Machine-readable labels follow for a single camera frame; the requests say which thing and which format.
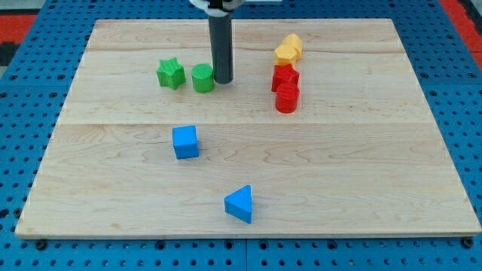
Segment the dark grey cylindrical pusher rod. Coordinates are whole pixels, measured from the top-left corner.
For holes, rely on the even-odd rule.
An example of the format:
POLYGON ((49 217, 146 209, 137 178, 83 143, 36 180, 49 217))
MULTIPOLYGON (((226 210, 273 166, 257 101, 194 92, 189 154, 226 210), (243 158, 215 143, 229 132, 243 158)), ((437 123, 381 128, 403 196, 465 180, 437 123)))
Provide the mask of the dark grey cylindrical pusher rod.
POLYGON ((209 17, 208 21, 214 80, 229 84, 233 80, 232 14, 209 17))

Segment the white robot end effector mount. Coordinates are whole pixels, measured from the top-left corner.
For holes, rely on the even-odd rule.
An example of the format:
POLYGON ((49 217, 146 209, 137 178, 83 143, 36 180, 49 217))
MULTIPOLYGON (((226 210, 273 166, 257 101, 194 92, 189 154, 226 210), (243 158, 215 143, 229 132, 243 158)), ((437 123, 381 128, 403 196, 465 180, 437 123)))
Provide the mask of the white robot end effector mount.
POLYGON ((225 17, 232 13, 245 0, 190 0, 190 3, 204 11, 209 17, 225 17))

